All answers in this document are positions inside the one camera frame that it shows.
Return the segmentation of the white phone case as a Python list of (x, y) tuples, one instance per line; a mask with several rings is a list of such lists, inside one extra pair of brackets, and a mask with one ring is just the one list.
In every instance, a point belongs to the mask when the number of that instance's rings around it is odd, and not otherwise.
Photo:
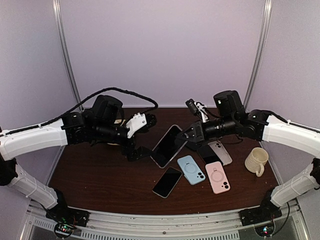
[(219, 160), (222, 162), (223, 166), (229, 165), (233, 162), (231, 156), (225, 149), (224, 145), (218, 141), (213, 141), (208, 143), (210, 148), (214, 151), (214, 153), (218, 156)]

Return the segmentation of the silver white phone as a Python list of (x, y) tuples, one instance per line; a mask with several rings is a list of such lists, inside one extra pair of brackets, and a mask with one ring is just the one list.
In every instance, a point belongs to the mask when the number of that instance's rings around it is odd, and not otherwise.
[(179, 182), (182, 175), (183, 174), (180, 170), (169, 167), (157, 181), (152, 192), (162, 198), (167, 198)]

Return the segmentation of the purple phone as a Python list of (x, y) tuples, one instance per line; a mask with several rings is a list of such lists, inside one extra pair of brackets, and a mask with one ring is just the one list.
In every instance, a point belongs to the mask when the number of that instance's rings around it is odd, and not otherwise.
[(215, 162), (221, 162), (220, 158), (213, 151), (213, 149), (209, 145), (201, 146), (197, 149), (197, 153), (201, 157), (201, 159), (205, 162), (205, 164), (211, 164)]

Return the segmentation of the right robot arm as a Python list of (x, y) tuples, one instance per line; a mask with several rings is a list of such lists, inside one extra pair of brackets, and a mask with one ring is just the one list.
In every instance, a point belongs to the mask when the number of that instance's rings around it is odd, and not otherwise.
[(260, 206), (240, 212), (243, 225), (255, 220), (268, 221), (279, 217), (279, 209), (292, 199), (320, 188), (320, 131), (285, 120), (269, 110), (255, 109), (246, 112), (235, 90), (225, 90), (213, 96), (218, 116), (213, 120), (199, 120), (177, 138), (202, 143), (227, 135), (237, 135), (258, 142), (266, 141), (304, 151), (314, 158), (312, 162), (286, 183), (268, 190)]

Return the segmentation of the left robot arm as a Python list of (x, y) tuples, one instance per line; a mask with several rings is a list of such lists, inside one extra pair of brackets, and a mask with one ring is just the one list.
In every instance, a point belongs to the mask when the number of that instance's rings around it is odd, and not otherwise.
[(63, 193), (28, 174), (16, 157), (50, 147), (107, 143), (119, 145), (121, 153), (133, 162), (151, 154), (146, 147), (136, 148), (135, 134), (148, 132), (156, 123), (156, 116), (146, 111), (125, 119), (120, 100), (99, 95), (93, 106), (82, 112), (69, 110), (48, 122), (3, 130), (0, 133), (0, 184), (37, 201), (57, 223), (70, 224), (77, 217)]

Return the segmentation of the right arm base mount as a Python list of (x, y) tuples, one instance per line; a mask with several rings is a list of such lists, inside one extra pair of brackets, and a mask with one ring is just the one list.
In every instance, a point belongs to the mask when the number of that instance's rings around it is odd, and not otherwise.
[(246, 208), (239, 212), (242, 226), (257, 225), (263, 222), (271, 222), (282, 216), (281, 210), (269, 211), (261, 207)]

